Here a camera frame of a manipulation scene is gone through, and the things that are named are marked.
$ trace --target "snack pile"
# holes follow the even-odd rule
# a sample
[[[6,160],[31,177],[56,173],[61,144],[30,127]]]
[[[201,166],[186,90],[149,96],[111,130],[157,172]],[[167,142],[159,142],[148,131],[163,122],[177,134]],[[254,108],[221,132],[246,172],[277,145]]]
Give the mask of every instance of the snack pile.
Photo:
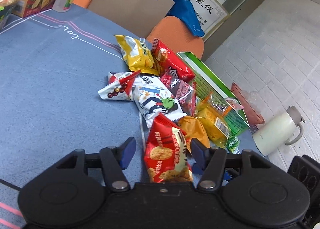
[[[109,84],[98,91],[101,99],[135,102],[147,127],[144,161],[151,182],[189,182],[187,161],[191,140],[207,148],[218,146],[236,153],[239,139],[224,116],[241,109],[235,98],[216,103],[212,93],[196,96],[195,74],[170,48],[155,39],[150,51],[140,40],[115,36],[125,63],[125,73],[109,73]]]

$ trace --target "orange snack bag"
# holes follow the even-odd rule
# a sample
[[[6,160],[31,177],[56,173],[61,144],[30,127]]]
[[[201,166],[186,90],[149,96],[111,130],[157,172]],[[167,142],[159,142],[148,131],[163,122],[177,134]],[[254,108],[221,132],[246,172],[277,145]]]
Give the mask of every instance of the orange snack bag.
[[[184,138],[186,140],[187,150],[190,153],[192,153],[190,144],[193,138],[198,139],[203,145],[205,145],[207,148],[210,148],[210,142],[207,132],[197,118],[185,116],[179,119],[179,125],[180,128],[186,130],[187,134],[184,136]]]

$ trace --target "green snack box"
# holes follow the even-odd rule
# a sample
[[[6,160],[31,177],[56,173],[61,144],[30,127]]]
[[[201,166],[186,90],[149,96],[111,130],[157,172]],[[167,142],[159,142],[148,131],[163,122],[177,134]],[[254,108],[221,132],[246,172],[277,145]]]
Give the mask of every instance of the green snack box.
[[[4,27],[18,0],[0,0],[0,30]]]
[[[224,98],[236,98],[236,96],[224,85],[224,83],[193,53],[178,52],[177,55],[193,70],[196,77],[196,94],[200,99],[204,99],[210,92],[215,102],[228,105]],[[243,110],[230,110],[224,117],[230,131],[235,136],[241,134],[249,128],[247,117]]]

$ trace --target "table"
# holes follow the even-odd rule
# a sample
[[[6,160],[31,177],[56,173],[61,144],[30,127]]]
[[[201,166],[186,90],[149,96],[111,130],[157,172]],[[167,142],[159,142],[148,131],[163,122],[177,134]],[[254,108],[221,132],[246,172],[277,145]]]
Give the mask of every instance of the table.
[[[0,179],[22,187],[76,148],[96,153],[133,136],[137,151],[124,174],[131,186],[148,181],[148,129],[135,103],[101,100],[97,92],[108,72],[128,71],[115,34],[138,38],[76,5],[67,13],[10,16],[0,31]],[[248,134],[244,146],[254,148]],[[17,195],[0,184],[0,229],[25,223]]]

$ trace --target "black device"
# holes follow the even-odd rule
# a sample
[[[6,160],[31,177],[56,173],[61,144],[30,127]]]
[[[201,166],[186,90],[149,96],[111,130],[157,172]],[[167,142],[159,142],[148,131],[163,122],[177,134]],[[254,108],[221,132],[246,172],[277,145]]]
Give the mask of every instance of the black device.
[[[196,187],[135,183],[132,189],[122,170],[134,155],[134,138],[97,154],[75,150],[20,191],[24,229],[310,228],[310,194],[295,177],[250,150],[227,154],[197,139],[192,149],[202,151],[204,165],[197,164],[205,167]],[[87,175],[89,168],[101,168],[105,186]],[[233,170],[233,179],[221,186],[225,170]]]

